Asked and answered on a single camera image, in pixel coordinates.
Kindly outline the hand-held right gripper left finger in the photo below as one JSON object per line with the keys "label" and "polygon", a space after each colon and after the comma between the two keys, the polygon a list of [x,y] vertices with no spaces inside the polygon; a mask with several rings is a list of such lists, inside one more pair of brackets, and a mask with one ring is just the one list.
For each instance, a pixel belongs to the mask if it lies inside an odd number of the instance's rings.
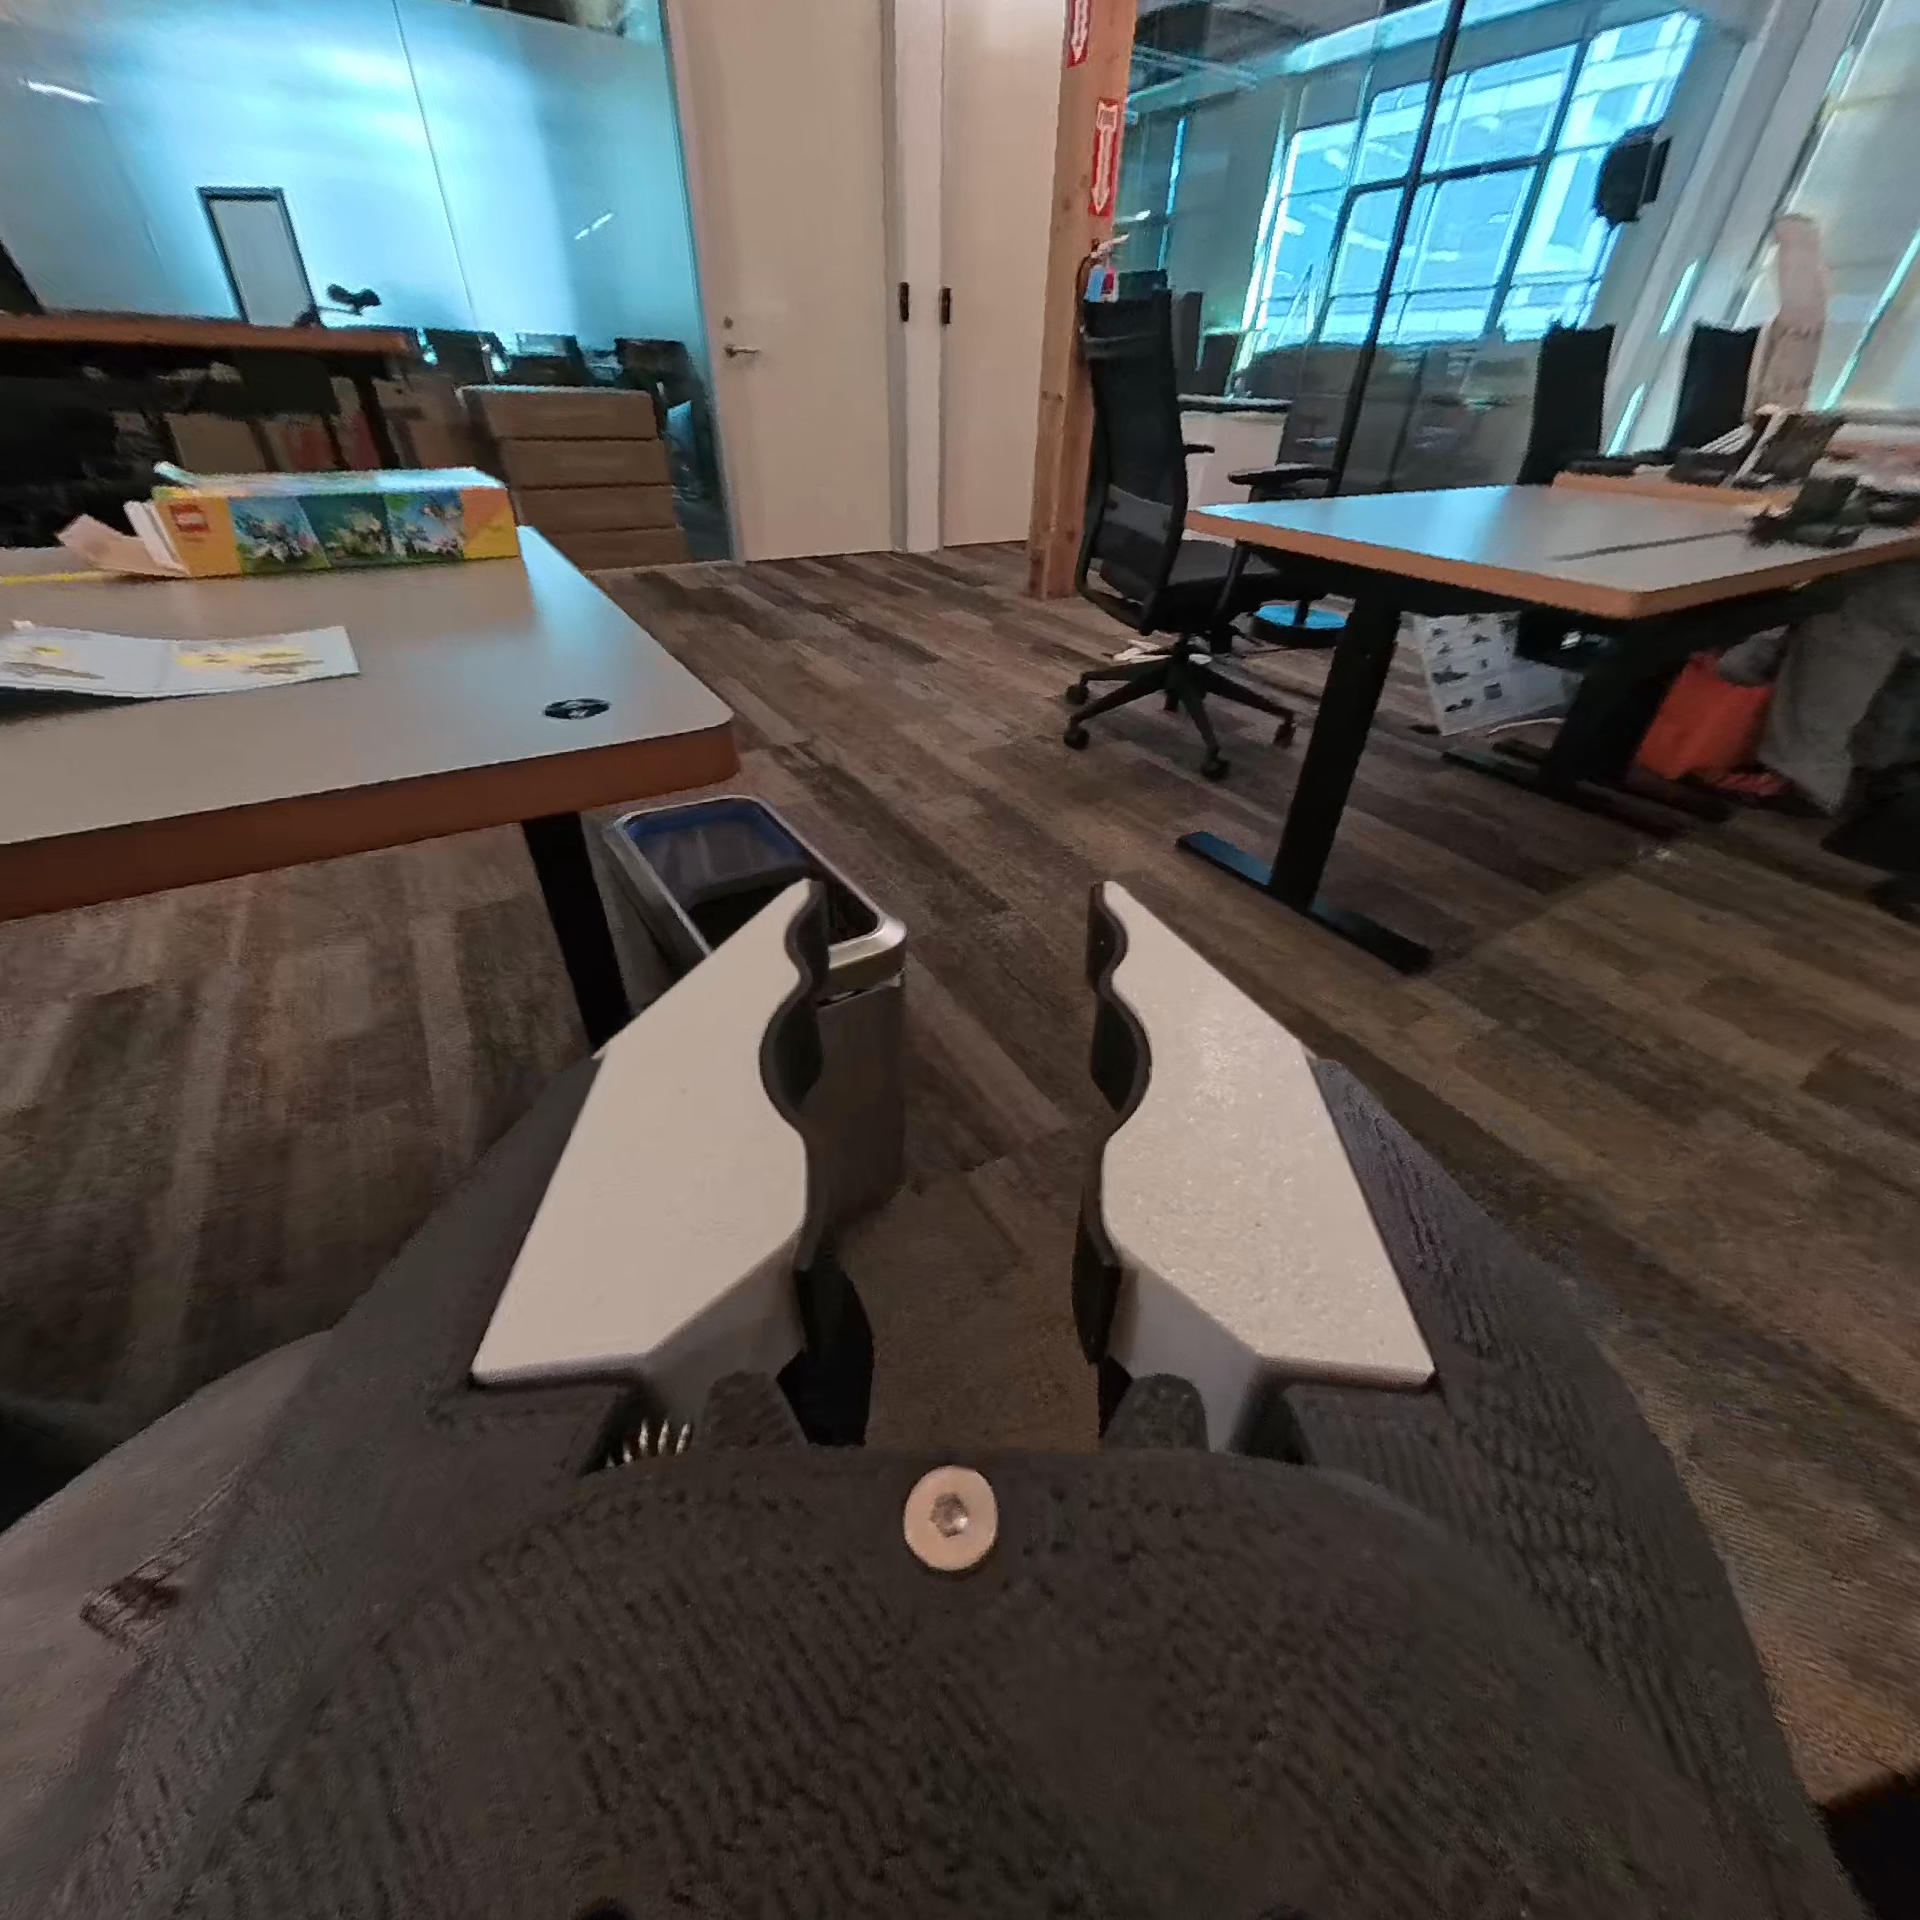
{"label": "hand-held right gripper left finger", "polygon": [[596,1052],[473,1385],[630,1385],[694,1419],[800,1355],[824,956],[824,888],[793,880]]}

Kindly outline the lego instruction booklet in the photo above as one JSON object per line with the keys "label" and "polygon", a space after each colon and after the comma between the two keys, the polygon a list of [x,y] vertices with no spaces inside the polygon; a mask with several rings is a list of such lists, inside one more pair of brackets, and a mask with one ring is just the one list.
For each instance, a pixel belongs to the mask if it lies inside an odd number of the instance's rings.
{"label": "lego instruction booklet", "polygon": [[164,704],[360,675],[345,629],[169,641],[28,621],[2,635],[2,707]]}

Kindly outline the colourful lego box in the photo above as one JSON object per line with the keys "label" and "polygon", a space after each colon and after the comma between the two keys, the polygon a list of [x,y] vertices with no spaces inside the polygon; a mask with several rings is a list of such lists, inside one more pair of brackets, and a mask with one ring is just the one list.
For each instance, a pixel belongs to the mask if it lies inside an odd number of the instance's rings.
{"label": "colourful lego box", "polygon": [[126,531],[78,516],[57,535],[79,565],[148,581],[287,578],[517,561],[509,492],[478,469],[157,469]]}

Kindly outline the steel trash bin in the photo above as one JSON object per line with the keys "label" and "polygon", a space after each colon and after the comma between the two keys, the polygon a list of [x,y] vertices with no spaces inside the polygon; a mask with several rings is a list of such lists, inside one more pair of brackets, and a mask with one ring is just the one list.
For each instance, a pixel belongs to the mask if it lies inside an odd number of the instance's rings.
{"label": "steel trash bin", "polygon": [[640,1015],[781,890],[824,888],[830,971],[822,1075],[806,1113],[822,1139],[833,1228],[882,1207],[904,1164],[904,927],[773,804],[716,796],[637,807],[592,852],[630,1010]]}

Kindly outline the white printed box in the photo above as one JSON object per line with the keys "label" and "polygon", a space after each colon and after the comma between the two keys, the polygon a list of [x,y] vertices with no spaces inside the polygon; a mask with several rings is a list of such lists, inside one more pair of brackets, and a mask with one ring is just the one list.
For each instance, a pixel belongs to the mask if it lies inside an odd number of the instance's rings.
{"label": "white printed box", "polygon": [[1399,639],[1421,672],[1439,739],[1565,714],[1577,679],[1520,653],[1520,613],[1404,615]]}

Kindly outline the grey desk with wooden edge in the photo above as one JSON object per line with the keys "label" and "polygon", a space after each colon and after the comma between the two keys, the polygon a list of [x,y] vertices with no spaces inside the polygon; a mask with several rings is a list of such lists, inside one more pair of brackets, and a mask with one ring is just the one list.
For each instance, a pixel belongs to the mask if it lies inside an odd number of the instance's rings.
{"label": "grey desk with wooden edge", "polygon": [[583,1031],[630,1007],[585,820],[736,775],[732,709],[538,535],[517,561],[280,578],[62,583],[5,553],[5,619],[134,639],[343,629],[356,675],[10,711],[2,920],[517,828]]}

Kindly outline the orange bag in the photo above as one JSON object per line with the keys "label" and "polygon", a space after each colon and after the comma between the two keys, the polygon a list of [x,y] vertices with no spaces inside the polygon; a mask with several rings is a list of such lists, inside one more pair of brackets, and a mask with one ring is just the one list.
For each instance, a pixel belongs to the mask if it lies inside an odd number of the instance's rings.
{"label": "orange bag", "polygon": [[1720,657],[1696,653],[1648,722],[1633,765],[1666,783],[1718,783],[1757,765],[1770,682],[1734,682]]}

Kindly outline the black wheeled office chair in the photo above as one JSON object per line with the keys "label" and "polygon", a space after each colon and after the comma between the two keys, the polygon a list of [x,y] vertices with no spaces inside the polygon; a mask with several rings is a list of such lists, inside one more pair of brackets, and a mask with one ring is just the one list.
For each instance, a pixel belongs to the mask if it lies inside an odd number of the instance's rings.
{"label": "black wheeled office chair", "polygon": [[1287,596],[1285,576],[1234,541],[1188,532],[1185,442],[1165,289],[1084,301],[1079,347],[1092,400],[1085,525],[1072,585],[1138,641],[1122,660],[1068,685],[1063,744],[1087,746],[1087,724],[1158,697],[1184,714],[1202,744],[1202,778],[1230,772],[1208,697],[1276,721],[1288,746],[1294,715],[1253,685],[1228,679],[1239,621]]}

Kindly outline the stack of cardboard boxes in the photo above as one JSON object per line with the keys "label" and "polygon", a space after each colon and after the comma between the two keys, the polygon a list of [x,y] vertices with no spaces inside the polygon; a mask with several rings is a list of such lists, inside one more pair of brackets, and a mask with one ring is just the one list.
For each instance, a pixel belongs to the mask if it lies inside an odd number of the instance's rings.
{"label": "stack of cardboard boxes", "polygon": [[578,572],[689,561],[650,393],[470,384],[457,396],[517,524],[538,532]]}

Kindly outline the white low cabinet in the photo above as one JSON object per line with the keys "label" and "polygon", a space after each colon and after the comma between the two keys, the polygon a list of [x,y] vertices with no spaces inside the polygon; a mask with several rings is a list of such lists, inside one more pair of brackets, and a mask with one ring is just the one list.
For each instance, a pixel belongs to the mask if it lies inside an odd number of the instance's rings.
{"label": "white low cabinet", "polygon": [[1253,499],[1234,473],[1282,466],[1292,400],[1182,396],[1185,507],[1205,512]]}

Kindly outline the black high-back chair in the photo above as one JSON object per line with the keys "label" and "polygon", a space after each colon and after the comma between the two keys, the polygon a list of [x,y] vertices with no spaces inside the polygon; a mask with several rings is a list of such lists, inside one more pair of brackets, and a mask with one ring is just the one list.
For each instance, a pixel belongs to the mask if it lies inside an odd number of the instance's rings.
{"label": "black high-back chair", "polygon": [[1670,415],[1669,451],[1705,449],[1745,421],[1759,327],[1696,324]]}
{"label": "black high-back chair", "polygon": [[1546,487],[1600,453],[1607,372],[1615,327],[1546,327],[1533,371],[1527,443],[1514,485]]}

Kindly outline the black desk device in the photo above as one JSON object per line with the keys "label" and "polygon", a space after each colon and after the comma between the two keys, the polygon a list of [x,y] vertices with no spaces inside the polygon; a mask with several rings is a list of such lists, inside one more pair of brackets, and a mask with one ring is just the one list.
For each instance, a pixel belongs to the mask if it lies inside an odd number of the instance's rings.
{"label": "black desk device", "polygon": [[1855,493],[1853,473],[1814,473],[1786,503],[1756,512],[1745,537],[1752,545],[1850,546],[1865,525],[1855,509]]}

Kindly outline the white double door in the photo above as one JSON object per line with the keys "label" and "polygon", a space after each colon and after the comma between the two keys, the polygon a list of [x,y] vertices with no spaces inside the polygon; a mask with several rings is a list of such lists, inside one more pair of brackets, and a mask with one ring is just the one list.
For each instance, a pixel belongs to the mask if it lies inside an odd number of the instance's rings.
{"label": "white double door", "polygon": [[662,4],[743,561],[1026,537],[1065,13]]}

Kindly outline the large grid window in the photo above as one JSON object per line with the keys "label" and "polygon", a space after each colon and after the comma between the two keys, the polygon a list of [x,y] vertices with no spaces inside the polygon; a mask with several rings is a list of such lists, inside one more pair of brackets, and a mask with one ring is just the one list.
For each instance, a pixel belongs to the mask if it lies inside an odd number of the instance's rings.
{"label": "large grid window", "polygon": [[1318,33],[1278,68],[1240,329],[1254,347],[1527,343],[1590,315],[1605,153],[1670,122],[1716,33],[1680,4],[1448,4]]}

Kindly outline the black wall speaker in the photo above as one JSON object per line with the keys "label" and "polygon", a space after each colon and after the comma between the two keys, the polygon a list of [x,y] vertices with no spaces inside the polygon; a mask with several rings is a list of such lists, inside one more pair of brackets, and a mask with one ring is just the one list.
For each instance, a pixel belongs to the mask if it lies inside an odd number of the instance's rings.
{"label": "black wall speaker", "polygon": [[1593,180],[1593,216],[1607,232],[1633,224],[1642,207],[1658,200],[1670,151],[1656,124],[1631,129],[1614,140]]}

